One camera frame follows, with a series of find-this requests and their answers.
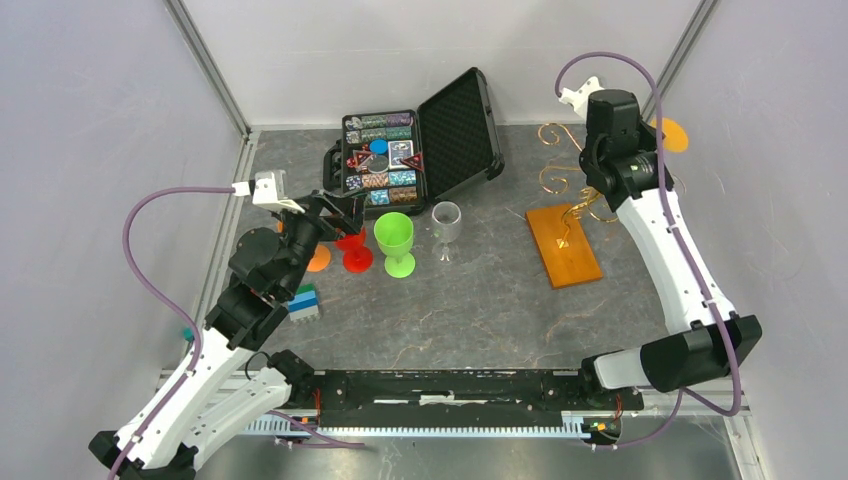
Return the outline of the red wine glass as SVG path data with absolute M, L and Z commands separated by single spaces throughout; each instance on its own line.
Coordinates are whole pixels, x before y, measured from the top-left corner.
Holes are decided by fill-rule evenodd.
M 366 272 L 373 264 L 373 253 L 365 245 L 366 228 L 363 227 L 357 234 L 349 234 L 334 242 L 335 246 L 343 253 L 342 263 L 344 268 L 353 274 Z

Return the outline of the green wine glass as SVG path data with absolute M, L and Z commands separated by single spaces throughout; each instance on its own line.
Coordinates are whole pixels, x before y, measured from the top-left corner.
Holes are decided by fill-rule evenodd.
M 378 248 L 386 256 L 386 273 L 396 279 L 411 275 L 416 266 L 411 254 L 414 240 L 411 218 L 399 212 L 381 215 L 374 224 L 374 237 Z

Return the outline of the orange wine glass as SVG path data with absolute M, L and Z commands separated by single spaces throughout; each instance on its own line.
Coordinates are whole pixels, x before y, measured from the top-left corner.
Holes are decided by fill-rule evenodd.
M 314 273 L 330 264 L 330 250 L 321 244 L 320 231 L 312 223 L 278 220 L 277 231 L 282 243 L 282 258 L 289 266 Z

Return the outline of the clear wine glass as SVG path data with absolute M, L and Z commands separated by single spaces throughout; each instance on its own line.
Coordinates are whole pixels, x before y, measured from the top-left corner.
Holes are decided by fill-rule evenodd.
M 433 252 L 441 262 L 451 262 L 457 257 L 455 242 L 462 230 L 462 212 L 451 201 L 436 204 L 431 212 Z

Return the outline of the yellow wine glass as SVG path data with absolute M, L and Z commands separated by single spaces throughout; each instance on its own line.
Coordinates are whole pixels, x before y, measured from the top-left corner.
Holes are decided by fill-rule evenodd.
M 667 117 L 662 118 L 660 129 L 662 135 L 662 149 L 666 152 L 680 154 L 689 147 L 689 136 L 685 129 L 675 120 Z

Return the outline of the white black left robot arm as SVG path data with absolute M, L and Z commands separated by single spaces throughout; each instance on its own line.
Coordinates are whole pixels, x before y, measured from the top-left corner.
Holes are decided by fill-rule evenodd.
M 364 194 L 315 190 L 268 208 L 283 230 L 254 228 L 239 238 L 228 262 L 229 284 L 203 325 L 188 323 L 193 343 L 186 357 L 138 414 L 90 442 L 108 478 L 192 479 L 251 422 L 285 403 L 297 408 L 312 399 L 311 369 L 283 351 L 224 400 L 210 402 L 288 317 L 317 246 L 361 232 Z

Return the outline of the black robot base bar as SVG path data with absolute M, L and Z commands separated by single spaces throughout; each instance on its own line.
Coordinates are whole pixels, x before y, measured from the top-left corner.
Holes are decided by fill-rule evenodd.
M 322 427 L 555 427 L 564 412 L 640 411 L 631 389 L 592 391 L 570 370 L 325 370 L 294 384 L 283 408 Z

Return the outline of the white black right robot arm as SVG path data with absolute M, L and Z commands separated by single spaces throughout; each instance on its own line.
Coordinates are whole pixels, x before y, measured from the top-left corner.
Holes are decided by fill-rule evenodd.
M 657 132 L 642 119 L 637 98 L 583 87 L 574 109 L 586 122 L 580 168 L 635 242 L 668 331 L 640 347 L 585 359 L 580 400 L 602 408 L 625 387 L 669 392 L 724 377 L 737 381 L 741 363 L 762 337 L 761 324 L 737 313 L 706 267 L 682 217 Z

